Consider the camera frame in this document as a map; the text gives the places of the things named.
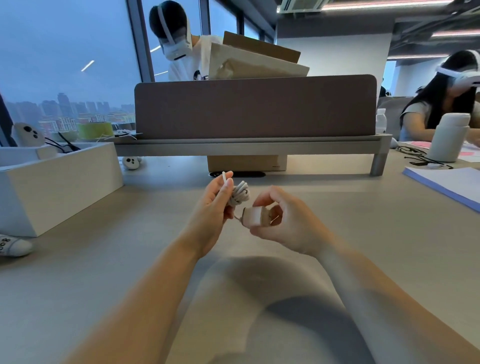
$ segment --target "gray desk surface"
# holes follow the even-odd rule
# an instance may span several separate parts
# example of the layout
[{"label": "gray desk surface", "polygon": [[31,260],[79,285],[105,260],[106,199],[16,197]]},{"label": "gray desk surface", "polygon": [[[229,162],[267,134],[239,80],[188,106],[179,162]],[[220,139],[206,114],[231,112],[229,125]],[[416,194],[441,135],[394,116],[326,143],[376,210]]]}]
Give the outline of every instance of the gray desk surface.
[{"label": "gray desk surface", "polygon": [[[396,151],[378,178],[369,155],[288,158],[287,172],[248,180],[252,195],[277,184],[305,199],[480,347],[479,214],[403,176]],[[34,254],[0,260],[1,362],[58,362],[177,235],[209,181],[205,157],[146,158],[125,187],[34,239]],[[236,221],[196,267],[171,338],[169,364],[372,363],[316,261]]]}]

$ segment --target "white vr headset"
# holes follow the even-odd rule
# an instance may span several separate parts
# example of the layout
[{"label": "white vr headset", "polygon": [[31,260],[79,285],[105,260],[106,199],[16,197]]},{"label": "white vr headset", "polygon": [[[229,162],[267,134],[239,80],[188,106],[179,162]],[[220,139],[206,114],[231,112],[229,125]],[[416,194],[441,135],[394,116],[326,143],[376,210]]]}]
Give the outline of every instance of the white vr headset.
[{"label": "white vr headset", "polygon": [[162,51],[163,54],[165,54],[165,57],[169,61],[176,61],[179,58],[191,56],[193,54],[192,33],[190,32],[190,22],[188,21],[188,18],[186,24],[186,33],[184,33],[184,31],[177,31],[172,35],[167,27],[167,22],[165,21],[162,7],[160,5],[157,6],[157,10],[160,23],[162,24],[162,28],[167,36],[167,43],[164,43],[159,39],[160,44],[162,44]]},{"label": "white vr headset", "polygon": [[468,71],[453,71],[442,66],[437,67],[436,71],[441,74],[445,74],[447,76],[453,77],[453,84],[452,87],[480,87],[480,55],[475,50],[468,50],[475,56],[475,60],[477,61],[477,69],[476,70],[468,70]]}]

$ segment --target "water bottle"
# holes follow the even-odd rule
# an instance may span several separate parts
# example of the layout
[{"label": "water bottle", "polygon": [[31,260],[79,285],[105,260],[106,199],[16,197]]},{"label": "water bottle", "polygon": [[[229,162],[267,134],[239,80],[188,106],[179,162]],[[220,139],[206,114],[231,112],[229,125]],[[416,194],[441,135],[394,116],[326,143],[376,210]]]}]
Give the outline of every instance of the water bottle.
[{"label": "water bottle", "polygon": [[427,158],[439,162],[455,162],[470,129],[469,122],[470,114],[450,112],[443,115],[435,129]]},{"label": "water bottle", "polygon": [[385,109],[378,109],[375,118],[375,134],[385,134],[387,131],[387,117]]}]

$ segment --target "desk leg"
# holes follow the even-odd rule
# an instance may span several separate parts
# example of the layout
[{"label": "desk leg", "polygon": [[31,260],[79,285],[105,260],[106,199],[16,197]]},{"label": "desk leg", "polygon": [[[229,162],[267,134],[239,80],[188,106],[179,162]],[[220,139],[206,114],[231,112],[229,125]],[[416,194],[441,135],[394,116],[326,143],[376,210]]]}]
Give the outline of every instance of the desk leg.
[{"label": "desk leg", "polygon": [[370,176],[377,177],[384,173],[385,162],[387,162],[388,153],[374,154],[372,161],[372,168],[370,169]]}]

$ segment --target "gray t-shirt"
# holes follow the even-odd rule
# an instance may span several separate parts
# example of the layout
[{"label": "gray t-shirt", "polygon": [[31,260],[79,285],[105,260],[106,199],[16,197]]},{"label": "gray t-shirt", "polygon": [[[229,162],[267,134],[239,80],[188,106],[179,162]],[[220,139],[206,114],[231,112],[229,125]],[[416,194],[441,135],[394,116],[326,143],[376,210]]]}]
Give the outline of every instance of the gray t-shirt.
[{"label": "gray t-shirt", "polygon": [[[400,120],[403,119],[403,116],[407,112],[416,112],[420,115],[423,115],[424,118],[425,118],[425,128],[426,128],[428,119],[430,118],[430,113],[432,112],[432,106],[425,101],[417,102],[415,104],[411,104],[409,107],[407,107],[405,109],[405,111],[402,113],[402,115],[400,115]],[[472,118],[480,119],[480,103],[478,103],[477,101],[475,101],[475,104],[473,106]],[[411,141],[413,141],[412,137],[408,133],[407,128],[404,125],[402,125],[402,129],[400,130],[399,141],[400,142],[411,142]]]}]

